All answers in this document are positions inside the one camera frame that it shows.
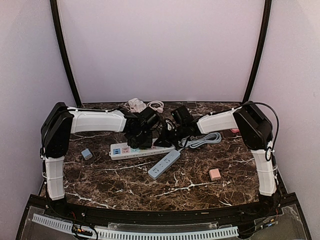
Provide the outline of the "blue power strip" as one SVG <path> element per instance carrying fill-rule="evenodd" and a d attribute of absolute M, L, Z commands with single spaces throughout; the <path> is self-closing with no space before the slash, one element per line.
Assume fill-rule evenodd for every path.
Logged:
<path fill-rule="evenodd" d="M 148 175 L 153 180 L 158 179 L 180 158 L 180 156 L 181 153 L 178 150 L 173 149 L 148 171 Z"/>

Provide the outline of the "white multicolour power strip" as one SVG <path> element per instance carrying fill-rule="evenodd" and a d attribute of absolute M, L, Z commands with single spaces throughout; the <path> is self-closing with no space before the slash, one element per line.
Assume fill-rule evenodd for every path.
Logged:
<path fill-rule="evenodd" d="M 151 148 L 146 149 L 131 148 L 127 142 L 111 144 L 109 156 L 113 161 L 125 160 L 147 157 L 152 155 L 166 154 L 175 148 L 174 145 L 171 145 L 170 147 L 155 146 L 154 142 L 156 140 L 156 138 L 153 138 Z"/>

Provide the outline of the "grey-blue charger cube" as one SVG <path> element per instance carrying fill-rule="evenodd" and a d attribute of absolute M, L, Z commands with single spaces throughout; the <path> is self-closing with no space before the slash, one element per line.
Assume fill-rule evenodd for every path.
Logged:
<path fill-rule="evenodd" d="M 91 159 L 93 157 L 93 154 L 90 152 L 90 150 L 88 148 L 84 149 L 81 152 L 81 155 L 83 156 L 83 158 L 87 161 L 89 159 Z"/>

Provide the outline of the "salmon pink charger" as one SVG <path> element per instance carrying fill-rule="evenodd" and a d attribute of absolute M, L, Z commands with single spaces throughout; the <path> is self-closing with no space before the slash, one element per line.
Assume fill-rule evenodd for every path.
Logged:
<path fill-rule="evenodd" d="M 209 176 L 210 176 L 211 181 L 216 181 L 216 180 L 221 179 L 220 171 L 217 168 L 210 169 L 209 170 Z"/>

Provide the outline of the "pink plug adapter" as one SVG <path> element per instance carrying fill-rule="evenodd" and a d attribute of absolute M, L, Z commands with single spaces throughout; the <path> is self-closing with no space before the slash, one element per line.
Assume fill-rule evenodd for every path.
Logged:
<path fill-rule="evenodd" d="M 232 128 L 232 129 L 230 129 L 230 131 L 231 131 L 232 133 L 234 133 L 234 134 L 240 132 L 238 128 Z"/>

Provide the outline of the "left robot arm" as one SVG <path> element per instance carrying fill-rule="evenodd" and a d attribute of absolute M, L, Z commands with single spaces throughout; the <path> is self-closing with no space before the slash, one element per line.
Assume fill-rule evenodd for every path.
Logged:
<path fill-rule="evenodd" d="M 63 165 L 71 134 L 124 133 L 130 147 L 150 147 L 153 127 L 158 121 L 158 114 L 150 107 L 141 112 L 130 112 L 122 107 L 98 110 L 56 103 L 40 130 L 40 157 L 44 165 L 46 195 L 53 200 L 51 210 L 60 218 L 67 218 L 71 213 L 70 206 L 62 200 L 65 197 Z"/>

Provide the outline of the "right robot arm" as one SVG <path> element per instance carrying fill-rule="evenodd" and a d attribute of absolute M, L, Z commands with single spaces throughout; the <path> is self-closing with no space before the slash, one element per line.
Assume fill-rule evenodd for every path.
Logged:
<path fill-rule="evenodd" d="M 179 143 L 182 143 L 185 146 L 189 137 L 238 129 L 243 143 L 250 149 L 255 161 L 259 193 L 270 197 L 276 193 L 278 184 L 274 157 L 278 134 L 273 133 L 271 121 L 259 106 L 259 102 L 248 101 L 229 110 L 196 118 L 182 105 L 171 112 L 174 125 L 165 120 L 162 122 L 161 133 L 154 144 L 158 147 L 178 147 Z"/>

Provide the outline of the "pink white round socket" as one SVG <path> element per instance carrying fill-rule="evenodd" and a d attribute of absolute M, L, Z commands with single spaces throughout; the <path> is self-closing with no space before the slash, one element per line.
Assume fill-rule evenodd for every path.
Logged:
<path fill-rule="evenodd" d="M 140 113 L 147 107 L 147 105 L 138 98 L 130 99 L 128 101 L 128 106 L 132 113 Z"/>

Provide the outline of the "black front rail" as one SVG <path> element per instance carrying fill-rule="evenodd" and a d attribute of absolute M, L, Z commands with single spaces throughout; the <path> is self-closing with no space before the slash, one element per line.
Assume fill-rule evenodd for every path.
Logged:
<path fill-rule="evenodd" d="M 116 210 L 68 203 L 65 199 L 48 201 L 47 198 L 31 194 L 28 206 L 44 210 L 50 216 L 70 218 L 76 223 L 107 226 L 109 223 L 173 225 L 218 222 L 220 224 L 245 225 L 259 218 L 280 213 L 279 207 L 267 207 L 261 202 L 238 206 L 184 211 L 135 211 Z"/>

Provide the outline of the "left black frame post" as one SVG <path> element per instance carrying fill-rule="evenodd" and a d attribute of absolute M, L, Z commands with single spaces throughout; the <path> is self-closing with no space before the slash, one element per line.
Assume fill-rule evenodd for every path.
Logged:
<path fill-rule="evenodd" d="M 50 0 L 50 9 L 51 9 L 51 15 L 52 15 L 52 20 L 53 20 L 53 25 L 54 25 L 54 30 L 55 30 L 55 35 L 60 51 L 60 56 L 62 59 L 63 67 L 65 70 L 65 74 L 67 77 L 67 81 L 73 96 L 73 100 L 76 104 L 77 107 L 80 107 L 82 105 L 82 101 L 80 98 L 80 94 L 78 91 L 78 88 L 76 86 L 76 81 L 72 72 L 69 56 L 67 53 L 67 48 L 64 40 L 64 35 L 63 35 L 63 29 L 62 29 L 62 24 L 61 24 L 61 19 L 60 19 L 60 13 L 59 13 L 59 6 L 58 6 L 58 1 L 57 0 Z"/>

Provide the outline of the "black frame post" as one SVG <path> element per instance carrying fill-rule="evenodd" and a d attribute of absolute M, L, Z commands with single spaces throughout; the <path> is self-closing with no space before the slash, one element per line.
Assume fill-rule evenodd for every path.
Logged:
<path fill-rule="evenodd" d="M 80 94 L 78 91 L 78 88 L 76 86 L 76 81 L 72 72 L 69 56 L 67 53 L 67 48 L 64 40 L 64 35 L 63 35 L 63 29 L 62 29 L 62 24 L 61 24 L 61 19 L 60 19 L 60 13 L 59 13 L 59 6 L 58 6 L 58 1 L 57 0 L 50 0 L 50 9 L 51 9 L 51 15 L 52 15 L 52 20 L 53 20 L 53 25 L 54 25 L 54 30 L 55 30 L 55 35 L 60 51 L 60 56 L 62 59 L 63 67 L 65 70 L 65 74 L 67 77 L 67 81 L 73 96 L 73 100 L 76 104 L 77 107 L 80 107 L 82 105 L 82 101 L 80 98 Z"/>
<path fill-rule="evenodd" d="M 261 62 L 261 58 L 264 50 L 264 45 L 266 41 L 271 8 L 272 8 L 272 0 L 265 0 L 256 51 L 255 51 L 250 75 L 248 78 L 247 86 L 241 102 L 242 104 L 250 100 L 250 97 L 254 88 L 254 84 L 258 74 L 258 70 L 259 70 L 259 66 L 260 66 L 260 62 Z"/>

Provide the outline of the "right black frame post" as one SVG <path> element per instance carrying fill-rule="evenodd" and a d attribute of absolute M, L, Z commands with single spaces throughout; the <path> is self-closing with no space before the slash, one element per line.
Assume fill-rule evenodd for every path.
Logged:
<path fill-rule="evenodd" d="M 260 66 L 260 62 L 261 62 L 261 58 L 264 50 L 264 45 L 266 41 L 271 8 L 272 8 L 272 0 L 265 0 L 256 51 L 255 51 L 250 75 L 248 78 L 247 86 L 241 102 L 242 104 L 250 100 L 250 97 L 254 88 L 254 84 L 258 74 L 258 70 L 259 70 L 259 66 Z"/>

